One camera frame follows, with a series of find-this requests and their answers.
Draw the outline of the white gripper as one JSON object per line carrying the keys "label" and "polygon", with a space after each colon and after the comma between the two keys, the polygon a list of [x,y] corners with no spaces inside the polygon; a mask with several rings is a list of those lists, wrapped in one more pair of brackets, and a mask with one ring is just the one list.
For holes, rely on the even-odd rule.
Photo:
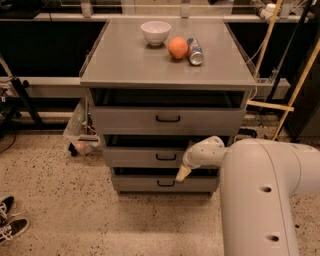
{"label": "white gripper", "polygon": [[182,164],[176,175],[176,181],[182,182],[192,171],[201,166],[202,149],[198,146],[188,147],[183,155]]}

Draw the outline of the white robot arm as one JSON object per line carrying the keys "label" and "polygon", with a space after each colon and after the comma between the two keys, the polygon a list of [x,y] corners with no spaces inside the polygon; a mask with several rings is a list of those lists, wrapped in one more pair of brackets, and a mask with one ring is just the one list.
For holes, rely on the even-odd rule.
{"label": "white robot arm", "polygon": [[265,139],[226,147],[217,136],[190,145],[176,175],[215,166],[220,172],[224,256],[300,256],[290,197],[320,188],[320,151]]}

